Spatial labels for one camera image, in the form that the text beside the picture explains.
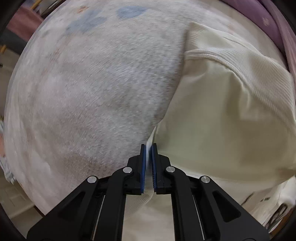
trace blue gripper pad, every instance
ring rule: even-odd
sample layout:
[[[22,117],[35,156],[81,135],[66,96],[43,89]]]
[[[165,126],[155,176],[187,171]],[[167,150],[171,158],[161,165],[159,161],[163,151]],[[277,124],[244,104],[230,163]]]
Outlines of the blue gripper pad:
[[[141,169],[141,193],[144,193],[145,187],[145,171],[146,171],[146,146],[144,145],[143,154],[141,148],[140,158],[142,157],[142,169]]]
[[[164,175],[164,171],[170,166],[170,160],[168,157],[158,154],[155,143],[151,147],[150,157],[154,191],[156,194],[167,194],[168,190],[172,187],[172,183]]]

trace gray speckled fabric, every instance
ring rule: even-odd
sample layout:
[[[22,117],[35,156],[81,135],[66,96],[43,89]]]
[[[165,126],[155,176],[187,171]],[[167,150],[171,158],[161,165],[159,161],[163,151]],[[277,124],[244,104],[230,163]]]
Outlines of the gray speckled fabric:
[[[217,0],[71,0],[42,23],[11,77],[4,130],[9,166],[42,212],[139,153],[179,83],[191,21],[284,65],[268,36]]]

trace purple fabric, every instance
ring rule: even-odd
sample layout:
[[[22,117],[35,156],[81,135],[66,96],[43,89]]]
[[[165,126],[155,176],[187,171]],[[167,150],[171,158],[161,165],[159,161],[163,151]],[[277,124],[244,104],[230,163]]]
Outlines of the purple fabric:
[[[284,52],[284,45],[274,19],[270,13],[257,0],[222,0],[237,11],[245,15],[259,28],[261,28],[275,43],[281,52]]]
[[[260,0],[260,2],[269,11],[279,28],[284,43],[289,70],[294,78],[294,85],[296,86],[296,36],[285,17],[272,1]]]
[[[289,71],[296,86],[296,36],[280,10],[271,0],[222,0],[260,27],[286,54]]]

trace wrinkled cloth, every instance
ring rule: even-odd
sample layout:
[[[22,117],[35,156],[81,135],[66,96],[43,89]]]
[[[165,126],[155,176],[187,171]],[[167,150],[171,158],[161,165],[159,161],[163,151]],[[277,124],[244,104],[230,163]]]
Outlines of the wrinkled cloth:
[[[289,66],[289,71],[294,78],[294,86],[296,87],[296,35],[291,29],[291,26],[282,15],[281,11],[270,0],[259,0],[266,9],[270,12],[275,22],[277,23],[281,37],[283,39],[286,58]]]
[[[198,23],[184,55],[178,88],[151,135],[158,153],[189,176],[210,176],[270,227],[284,203],[281,183],[296,169],[293,77],[249,43]],[[295,182],[295,200],[292,190]],[[269,205],[254,198],[267,193]]]
[[[5,179],[12,184],[15,181],[15,177],[9,169],[8,162],[5,156],[4,140],[3,140],[3,121],[0,120],[0,167],[4,172]]]
[[[43,18],[33,10],[20,6],[7,24],[7,29],[28,42],[42,21]]]

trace cream cloth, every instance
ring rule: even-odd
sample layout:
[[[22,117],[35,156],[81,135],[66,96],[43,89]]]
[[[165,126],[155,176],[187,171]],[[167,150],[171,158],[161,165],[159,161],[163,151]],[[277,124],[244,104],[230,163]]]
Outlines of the cream cloth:
[[[295,204],[293,89],[290,73],[252,45],[191,23],[181,81],[147,145],[189,176],[209,175],[266,225]],[[173,240],[172,220],[170,197],[154,195],[125,220],[123,238]]]

